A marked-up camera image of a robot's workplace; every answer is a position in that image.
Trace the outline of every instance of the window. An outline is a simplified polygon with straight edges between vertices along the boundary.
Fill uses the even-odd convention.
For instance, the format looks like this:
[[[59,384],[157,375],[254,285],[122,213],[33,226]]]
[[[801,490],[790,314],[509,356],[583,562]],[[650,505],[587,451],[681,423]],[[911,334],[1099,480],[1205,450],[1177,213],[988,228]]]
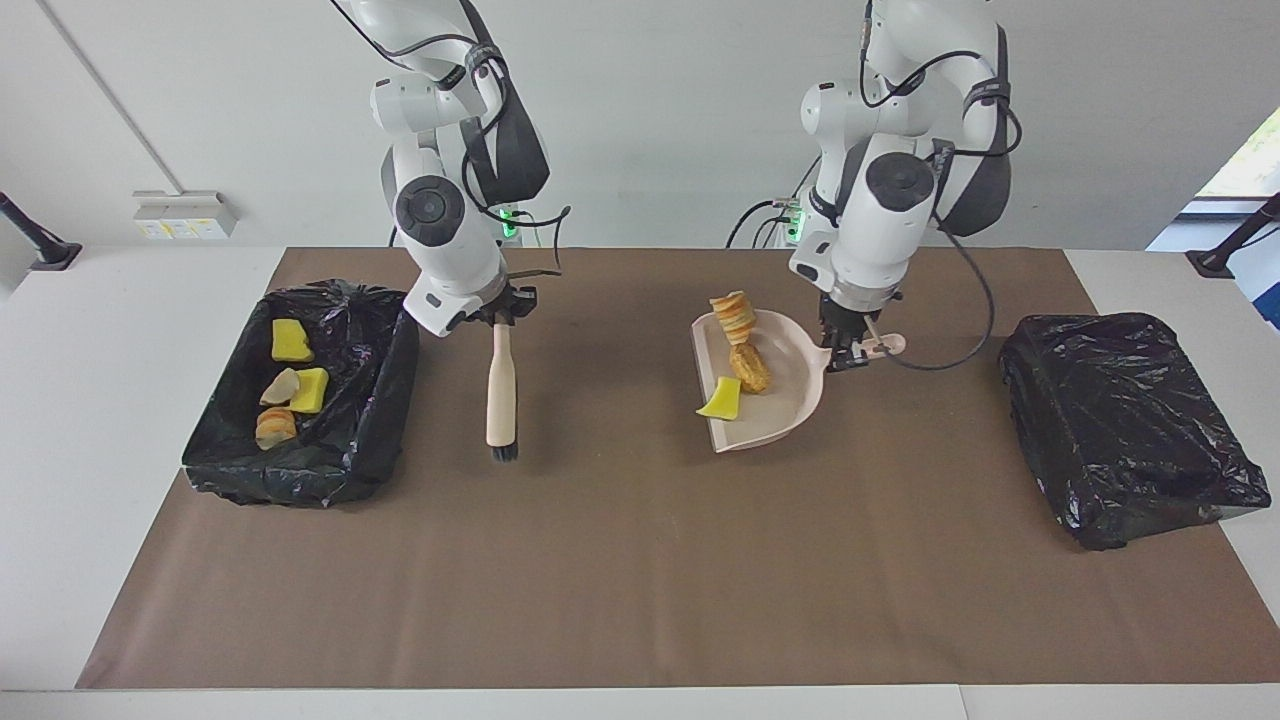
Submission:
[[[1204,186],[1197,199],[1270,197],[1280,192],[1280,108]]]

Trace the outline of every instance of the black stand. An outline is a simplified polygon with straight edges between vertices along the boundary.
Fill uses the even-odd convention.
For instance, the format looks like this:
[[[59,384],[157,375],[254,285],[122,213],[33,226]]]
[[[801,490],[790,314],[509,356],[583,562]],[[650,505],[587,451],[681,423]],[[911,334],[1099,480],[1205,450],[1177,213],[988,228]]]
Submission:
[[[1187,259],[1192,261],[1192,266],[1202,278],[1235,279],[1231,270],[1226,269],[1226,261],[1253,236],[1258,234],[1258,231],[1274,223],[1277,214],[1280,214],[1280,192],[1272,195],[1271,200],[1263,202],[1257,213],[1249,215],[1235,232],[1222,241],[1222,245],[1213,250],[1188,250]]]
[[[0,214],[9,218],[9,222],[17,225],[22,234],[31,238],[31,243],[36,246],[40,259],[31,264],[32,270],[65,270],[83,249],[76,242],[63,242],[61,238],[40,227],[3,192],[0,192]]]

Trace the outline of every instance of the food scrap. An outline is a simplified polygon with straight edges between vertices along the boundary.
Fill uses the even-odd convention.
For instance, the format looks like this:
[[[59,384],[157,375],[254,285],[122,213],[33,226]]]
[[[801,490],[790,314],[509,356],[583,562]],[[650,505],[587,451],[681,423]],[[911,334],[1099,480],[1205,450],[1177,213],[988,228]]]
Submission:
[[[769,368],[764,364],[764,359],[760,357],[760,351],[750,342],[735,345],[730,348],[728,365],[733,369],[733,374],[742,380],[742,389],[745,392],[759,395],[769,389],[769,383],[773,382]]]
[[[769,388],[773,375],[760,357],[760,351],[751,345],[751,329],[755,328],[755,310],[746,293],[735,291],[724,297],[710,300],[716,319],[730,342],[730,366],[733,374],[742,380],[742,391],[753,395],[762,393]]]
[[[721,420],[737,420],[739,397],[742,391],[742,380],[737,378],[717,378],[716,392],[707,401],[698,414],[704,418],[717,418]]]
[[[293,413],[284,407],[271,407],[257,416],[257,429],[253,439],[261,450],[271,450],[287,439],[298,437],[298,427],[293,421]]]
[[[289,410],[315,415],[324,407],[324,391],[329,387],[329,373],[324,368],[298,370],[298,392],[289,402]]]
[[[310,363],[316,359],[307,342],[302,323],[292,318],[271,320],[271,360],[276,363]]]
[[[285,368],[279,375],[275,375],[257,402],[266,406],[288,405],[301,387],[302,380],[298,378],[298,372],[293,368]]]

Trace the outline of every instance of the yellow sponge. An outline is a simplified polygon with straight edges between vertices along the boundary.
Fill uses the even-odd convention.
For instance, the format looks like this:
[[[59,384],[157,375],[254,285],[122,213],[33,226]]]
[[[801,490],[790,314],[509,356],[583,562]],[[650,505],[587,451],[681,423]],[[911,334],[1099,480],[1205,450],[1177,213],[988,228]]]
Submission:
[[[298,370],[298,392],[293,393],[289,410],[315,415],[324,407],[324,391],[329,387],[329,373],[324,368]]]
[[[698,411],[704,418],[718,418],[721,420],[737,420],[739,398],[742,395],[742,380],[737,378],[718,378],[716,392],[707,405]]]
[[[310,363],[316,359],[307,343],[302,323],[293,319],[271,320],[271,360],[276,363]]]

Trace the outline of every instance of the brown paper mat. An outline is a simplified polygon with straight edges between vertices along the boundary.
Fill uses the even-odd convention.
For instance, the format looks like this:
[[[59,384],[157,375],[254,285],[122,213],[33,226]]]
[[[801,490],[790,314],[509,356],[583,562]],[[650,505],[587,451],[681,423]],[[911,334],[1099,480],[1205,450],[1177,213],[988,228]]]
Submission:
[[[829,377],[788,438],[717,456],[689,324],[735,288],[813,327],[777,252],[567,250],[515,332],[521,460],[484,445],[489,332],[424,337],[397,477],[330,511],[179,477],[78,687],[634,687],[1280,680],[1280,632],[1216,527],[1079,550],[995,366]],[[1000,334],[1092,306],[1061,252],[977,251]],[[549,261],[512,252],[513,268]],[[407,288],[399,250],[289,250],[273,287]],[[955,252],[882,325],[977,336]]]

